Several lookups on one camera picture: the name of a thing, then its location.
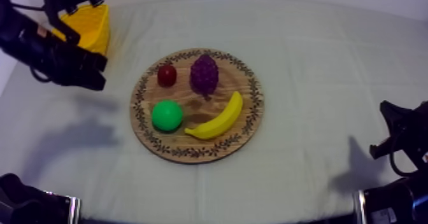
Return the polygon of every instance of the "purple grapes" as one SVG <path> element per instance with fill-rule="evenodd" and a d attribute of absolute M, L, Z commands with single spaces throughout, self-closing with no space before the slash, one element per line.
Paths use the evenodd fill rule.
<path fill-rule="evenodd" d="M 209 55 L 201 55 L 190 68 L 190 86 L 203 96 L 214 93 L 218 83 L 218 67 Z"/>

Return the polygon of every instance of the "white tablecloth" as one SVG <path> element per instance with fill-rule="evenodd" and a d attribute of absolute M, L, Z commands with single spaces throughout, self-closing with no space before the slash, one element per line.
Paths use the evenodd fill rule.
<path fill-rule="evenodd" d="M 131 223 L 318 219 L 352 211 L 352 192 L 397 178 L 368 149 L 388 136 L 382 100 L 415 108 L 428 98 L 424 23 L 282 0 L 143 3 L 110 15 L 104 91 L 14 70 L 0 98 L 0 173 L 82 198 L 84 217 Z M 192 47 L 237 56 L 266 96 L 250 142 L 204 165 L 151 154 L 129 118 L 145 69 Z"/>

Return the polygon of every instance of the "yellow banana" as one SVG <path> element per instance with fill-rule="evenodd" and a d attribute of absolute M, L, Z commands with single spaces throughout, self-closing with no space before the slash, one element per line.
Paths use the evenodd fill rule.
<path fill-rule="evenodd" d="M 232 127 L 241 113 L 242 105 L 242 96 L 238 91 L 235 91 L 221 114 L 206 123 L 200 124 L 195 129 L 184 129 L 184 133 L 199 139 L 217 137 Z"/>

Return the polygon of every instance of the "red apple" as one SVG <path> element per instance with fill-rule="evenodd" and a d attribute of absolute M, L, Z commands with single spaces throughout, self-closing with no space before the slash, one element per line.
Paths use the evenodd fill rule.
<path fill-rule="evenodd" d="M 177 80 L 177 70 L 174 66 L 161 66 L 157 71 L 157 83 L 162 87 L 171 87 Z"/>

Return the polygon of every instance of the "decorative border pattern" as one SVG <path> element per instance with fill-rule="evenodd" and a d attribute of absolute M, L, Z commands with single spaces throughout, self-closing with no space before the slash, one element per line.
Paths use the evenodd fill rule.
<path fill-rule="evenodd" d="M 227 139 L 220 141 L 214 144 L 212 148 L 185 148 L 180 147 L 171 148 L 166 144 L 162 144 L 162 140 L 155 137 L 155 134 L 152 130 L 148 128 L 148 122 L 145 118 L 145 109 L 142 107 L 141 103 L 144 101 L 144 93 L 146 92 L 146 84 L 148 77 L 157 73 L 158 69 L 164 65 L 173 65 L 174 62 L 178 62 L 182 59 L 189 59 L 192 57 L 197 57 L 202 54 L 207 54 L 215 59 L 227 60 L 231 65 L 234 65 L 238 70 L 242 71 L 245 76 L 248 77 L 248 84 L 250 86 L 250 98 L 252 100 L 253 106 L 250 107 L 250 114 L 246 116 L 245 126 L 241 129 L 240 134 L 230 135 Z M 238 143 L 243 136 L 247 136 L 253 131 L 254 121 L 259 117 L 259 109 L 262 105 L 262 94 L 257 87 L 259 82 L 254 77 L 254 72 L 249 69 L 242 61 L 233 57 L 229 53 L 223 53 L 218 51 L 211 51 L 208 49 L 204 50 L 192 50 L 191 52 L 182 52 L 173 57 L 167 57 L 164 62 L 160 62 L 156 66 L 152 66 L 146 72 L 146 75 L 141 77 L 138 82 L 138 89 L 135 93 L 136 102 L 132 107 L 136 114 L 135 118 L 138 120 L 138 128 L 143 132 L 146 140 L 150 142 L 155 151 L 159 153 L 169 153 L 172 156 L 176 157 L 192 157 L 199 158 L 207 156 L 217 157 L 220 150 L 227 150 L 232 144 Z"/>

